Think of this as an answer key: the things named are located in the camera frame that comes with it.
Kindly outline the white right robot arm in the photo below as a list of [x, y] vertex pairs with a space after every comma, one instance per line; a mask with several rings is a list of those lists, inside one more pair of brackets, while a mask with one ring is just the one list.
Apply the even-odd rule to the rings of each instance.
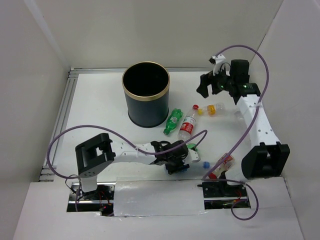
[[279, 177], [290, 154], [287, 144], [282, 144], [275, 135], [260, 97], [259, 87], [250, 83], [249, 62], [235, 59], [230, 63], [230, 71], [226, 71], [226, 58], [220, 54], [212, 56], [210, 63], [213, 70], [200, 77], [197, 92], [204, 98], [209, 96], [208, 86], [212, 94], [226, 91], [238, 107], [246, 127], [250, 130], [250, 150], [225, 172], [224, 180], [218, 184], [223, 196], [230, 196], [236, 189], [232, 180], [247, 182], [253, 179]]

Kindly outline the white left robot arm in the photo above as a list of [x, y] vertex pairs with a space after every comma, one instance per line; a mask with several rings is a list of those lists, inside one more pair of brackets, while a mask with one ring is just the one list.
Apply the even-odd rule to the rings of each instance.
[[186, 163], [188, 153], [189, 149], [182, 140], [173, 143], [152, 141], [131, 146], [112, 141], [107, 133], [98, 134], [75, 147], [80, 192], [88, 200], [97, 197], [98, 174], [112, 163], [164, 165], [169, 175], [184, 172], [190, 168]]

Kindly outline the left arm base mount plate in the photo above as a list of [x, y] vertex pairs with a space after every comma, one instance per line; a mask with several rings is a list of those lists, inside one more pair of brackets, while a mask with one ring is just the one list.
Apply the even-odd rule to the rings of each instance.
[[68, 213], [97, 212], [104, 217], [114, 216], [115, 182], [99, 182], [97, 189], [88, 193], [79, 186], [76, 182], [69, 186]]

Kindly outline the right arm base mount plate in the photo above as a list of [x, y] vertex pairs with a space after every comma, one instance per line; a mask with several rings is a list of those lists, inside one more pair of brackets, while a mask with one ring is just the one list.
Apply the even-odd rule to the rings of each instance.
[[250, 208], [247, 190], [243, 185], [228, 185], [226, 182], [212, 181], [198, 184], [203, 192], [204, 209], [218, 210], [234, 208]]

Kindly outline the clear bottle with blue label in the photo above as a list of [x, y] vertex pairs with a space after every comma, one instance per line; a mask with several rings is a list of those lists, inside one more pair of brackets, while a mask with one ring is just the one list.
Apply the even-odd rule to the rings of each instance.
[[202, 176], [210, 168], [210, 163], [206, 161], [185, 163], [182, 167], [174, 168], [170, 165], [165, 165], [164, 170], [168, 175], [190, 175]]

